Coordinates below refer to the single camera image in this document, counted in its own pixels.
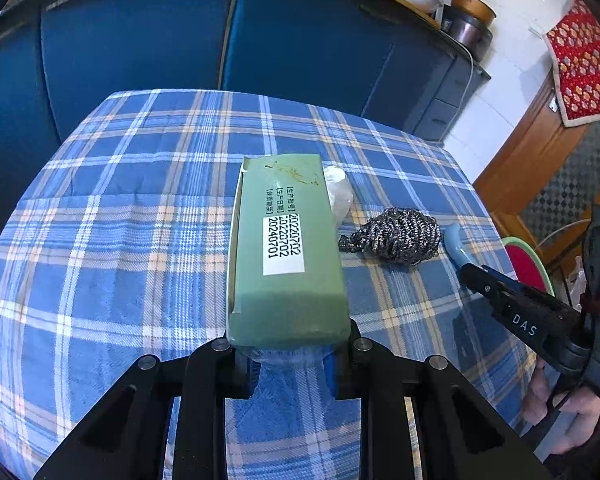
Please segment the person's right hand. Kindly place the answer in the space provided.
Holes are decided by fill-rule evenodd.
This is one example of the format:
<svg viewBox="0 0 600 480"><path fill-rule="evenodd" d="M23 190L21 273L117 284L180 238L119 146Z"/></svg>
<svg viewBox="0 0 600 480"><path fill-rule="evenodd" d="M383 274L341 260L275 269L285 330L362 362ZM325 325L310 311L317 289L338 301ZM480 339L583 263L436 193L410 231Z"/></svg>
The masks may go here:
<svg viewBox="0 0 600 480"><path fill-rule="evenodd" d="M557 377L556 370L547 366L542 359L536 359L528 391L522 402L522 417L527 422L527 429L536 425L547 414L546 402ZM579 388L560 408L558 419L535 450L535 455L540 460L545 460L550 454L564 454L585 444L592 437L599 419L600 397L588 387Z"/></svg>

